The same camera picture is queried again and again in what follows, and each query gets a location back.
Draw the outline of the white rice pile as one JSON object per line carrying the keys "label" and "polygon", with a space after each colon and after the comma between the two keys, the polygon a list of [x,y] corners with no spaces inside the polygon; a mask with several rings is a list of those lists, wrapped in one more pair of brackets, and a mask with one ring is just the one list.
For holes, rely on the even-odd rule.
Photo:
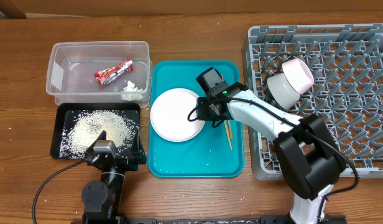
{"label": "white rice pile", "polygon": [[125,110],[70,110],[59,136],[58,157],[81,159],[86,150],[105,131],[106,139],[114,142],[120,157],[132,145],[139,130],[137,121],[131,118],[136,111]]}

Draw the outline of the wooden chopstick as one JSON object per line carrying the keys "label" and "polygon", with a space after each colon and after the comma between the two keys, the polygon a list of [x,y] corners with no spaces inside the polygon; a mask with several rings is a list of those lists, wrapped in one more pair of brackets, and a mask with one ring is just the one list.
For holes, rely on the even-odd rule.
{"label": "wooden chopstick", "polygon": [[225,131],[226,131],[226,136],[227,136],[227,139],[228,139],[228,144],[229,144],[229,148],[230,150],[233,150],[233,147],[232,147],[232,144],[231,144],[231,133],[230,133],[230,126],[229,126],[229,120],[224,120],[223,121],[223,124],[224,124],[224,128],[225,128]]}
{"label": "wooden chopstick", "polygon": [[231,120],[227,120],[227,127],[228,127],[228,134],[229,134],[229,140],[233,140],[233,132],[232,132],[232,126],[231,126]]}

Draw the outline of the pink plate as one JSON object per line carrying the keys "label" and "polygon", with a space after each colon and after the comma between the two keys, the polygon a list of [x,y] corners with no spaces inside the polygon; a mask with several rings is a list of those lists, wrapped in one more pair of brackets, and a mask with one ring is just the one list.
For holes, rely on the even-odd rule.
{"label": "pink plate", "polygon": [[150,123],[154,131],[171,142],[184,142],[194,138],[204,127],[205,121],[196,120],[195,108],[198,95],[185,88],[173,88],[159,95],[150,109]]}

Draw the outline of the white tissue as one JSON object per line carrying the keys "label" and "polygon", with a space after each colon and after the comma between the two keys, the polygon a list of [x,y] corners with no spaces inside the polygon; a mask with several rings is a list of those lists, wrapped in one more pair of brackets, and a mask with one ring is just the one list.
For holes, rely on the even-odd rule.
{"label": "white tissue", "polygon": [[127,86],[123,88],[121,99],[124,101],[137,101],[141,100],[143,98],[140,91],[143,91],[143,89],[140,89],[136,87],[136,85],[131,82],[127,81]]}

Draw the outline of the red snack wrapper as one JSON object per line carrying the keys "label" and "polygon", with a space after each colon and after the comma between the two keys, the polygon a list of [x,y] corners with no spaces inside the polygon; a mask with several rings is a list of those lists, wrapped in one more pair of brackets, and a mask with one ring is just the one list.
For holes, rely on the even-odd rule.
{"label": "red snack wrapper", "polygon": [[95,72],[94,76],[99,85],[108,85],[123,73],[132,73],[133,70],[133,61],[128,57],[116,67],[106,68],[104,70]]}

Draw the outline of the grey small bowl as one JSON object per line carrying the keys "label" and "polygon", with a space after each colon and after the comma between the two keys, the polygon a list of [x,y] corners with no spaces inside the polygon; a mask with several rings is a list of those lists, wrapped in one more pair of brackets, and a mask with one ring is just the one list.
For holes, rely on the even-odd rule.
{"label": "grey small bowl", "polygon": [[283,73],[269,77],[267,86],[273,99],[284,110],[289,110],[300,99],[300,94],[293,89]]}

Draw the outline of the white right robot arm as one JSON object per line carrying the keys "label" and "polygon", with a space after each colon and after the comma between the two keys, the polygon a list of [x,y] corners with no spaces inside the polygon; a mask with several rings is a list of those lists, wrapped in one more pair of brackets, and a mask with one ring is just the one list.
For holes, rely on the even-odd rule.
{"label": "white right robot arm", "polygon": [[236,82],[200,84],[205,93],[193,109],[197,119],[212,121],[215,128],[227,119],[246,124],[273,145],[282,175],[294,191],[287,223],[328,223],[324,207],[346,159],[336,148],[325,122],[282,111]]}

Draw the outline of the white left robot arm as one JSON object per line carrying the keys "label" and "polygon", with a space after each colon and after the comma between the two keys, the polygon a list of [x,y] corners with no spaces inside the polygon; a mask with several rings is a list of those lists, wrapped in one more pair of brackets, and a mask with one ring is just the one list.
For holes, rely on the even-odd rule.
{"label": "white left robot arm", "polygon": [[131,222],[124,213],[119,212],[119,206],[126,172],[137,171],[139,165],[147,163],[139,133],[133,137],[131,146],[124,153],[116,157],[118,149],[112,140],[106,139],[106,131],[102,131],[86,150],[85,162],[99,169],[101,177],[87,183],[82,190],[82,224]]}

